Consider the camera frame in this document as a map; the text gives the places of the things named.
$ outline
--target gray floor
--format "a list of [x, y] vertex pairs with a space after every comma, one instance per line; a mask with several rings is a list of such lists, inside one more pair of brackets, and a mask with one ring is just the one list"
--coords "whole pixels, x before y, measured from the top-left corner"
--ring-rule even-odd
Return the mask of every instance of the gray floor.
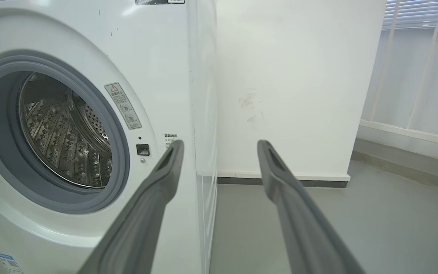
[[[438, 273], [438, 188], [352, 162], [347, 189], [310, 188], [368, 274]], [[290, 272], [262, 186], [219, 185], [211, 274]]]

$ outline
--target perforated metal drum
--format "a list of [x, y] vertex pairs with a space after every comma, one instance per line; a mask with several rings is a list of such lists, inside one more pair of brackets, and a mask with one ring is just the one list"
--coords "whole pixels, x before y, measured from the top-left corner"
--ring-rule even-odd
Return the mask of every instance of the perforated metal drum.
[[99, 117], [63, 83], [33, 73], [19, 93], [19, 120], [37, 157], [67, 182], [104, 188], [113, 159]]

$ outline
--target warning sticker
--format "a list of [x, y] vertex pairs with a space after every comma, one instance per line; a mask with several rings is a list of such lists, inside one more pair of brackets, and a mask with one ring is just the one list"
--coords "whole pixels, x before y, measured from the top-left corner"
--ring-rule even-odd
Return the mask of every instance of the warning sticker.
[[170, 144], [172, 144], [175, 140], [180, 140], [179, 136], [176, 134], [163, 133], [163, 137], [165, 138], [166, 148], [169, 148]]
[[116, 106], [118, 106], [121, 115], [126, 121], [126, 124], [129, 129], [141, 128], [140, 120], [136, 115], [131, 103], [129, 102], [126, 93], [121, 88], [119, 83], [113, 83], [104, 86], [104, 88], [108, 91], [109, 95], [113, 98]]
[[136, 5], [184, 4], [185, 0], [135, 0]]
[[16, 264], [13, 257], [0, 253], [0, 263], [5, 268], [8, 274], [23, 274], [21, 268]]

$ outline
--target washing machine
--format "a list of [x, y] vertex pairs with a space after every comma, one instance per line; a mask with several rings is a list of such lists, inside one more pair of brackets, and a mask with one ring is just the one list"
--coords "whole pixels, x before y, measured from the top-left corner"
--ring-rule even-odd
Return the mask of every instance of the washing machine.
[[75, 273], [184, 142], [153, 273], [207, 273], [216, 0], [0, 0], [0, 262]]

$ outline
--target white railing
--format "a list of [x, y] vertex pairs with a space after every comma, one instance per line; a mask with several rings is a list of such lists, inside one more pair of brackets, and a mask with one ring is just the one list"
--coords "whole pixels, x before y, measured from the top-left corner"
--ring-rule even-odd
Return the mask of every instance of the white railing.
[[391, 56], [393, 36], [394, 36], [395, 27], [396, 27], [398, 11], [400, 9], [400, 3], [401, 3], [401, 0], [397, 0], [396, 5], [395, 5], [393, 20], [391, 23], [391, 29], [390, 29], [390, 33], [388, 36], [388, 47], [386, 49], [386, 54], [384, 56], [382, 70], [381, 70], [381, 74], [379, 77], [378, 86], [377, 86], [377, 89], [375, 92], [375, 99], [374, 99], [374, 104], [373, 104], [373, 107], [371, 110], [371, 114], [367, 120], [365, 120], [365, 119], [361, 120], [360, 126], [374, 128], [377, 130], [383, 130], [386, 132], [392, 132], [392, 133], [399, 134], [399, 135], [404, 135], [404, 136], [408, 136], [408, 137], [413, 137], [413, 138], [417, 138], [417, 139], [422, 139], [422, 140], [427, 140], [430, 142], [438, 143], [438, 135], [437, 134], [419, 131], [419, 130], [415, 130], [412, 128], [413, 118], [419, 112], [419, 108], [420, 108], [420, 104], [421, 104], [421, 93], [422, 93], [422, 89], [424, 88], [425, 78], [426, 78], [427, 72], [429, 71], [429, 68], [432, 64], [432, 59], [433, 59], [435, 45], [436, 45], [436, 39], [437, 39], [437, 35], [438, 35], [438, 20], [437, 20], [435, 29], [433, 31], [433, 36], [432, 36], [432, 41], [431, 41], [429, 53], [428, 53], [427, 59], [425, 61], [424, 69], [422, 70], [422, 76], [421, 76], [420, 82], [418, 84], [418, 88], [416, 90], [416, 93], [415, 93], [415, 98], [412, 102], [410, 116], [408, 118], [408, 122], [407, 122], [406, 126], [400, 127], [400, 126], [395, 126], [395, 125], [386, 124], [386, 123], [379, 123], [379, 122], [374, 121], [374, 117], [375, 117], [377, 107], [379, 104], [379, 99], [380, 99], [382, 91], [383, 91], [383, 83], [385, 82], [386, 74], [388, 72], [388, 63], [389, 63], [389, 59]]

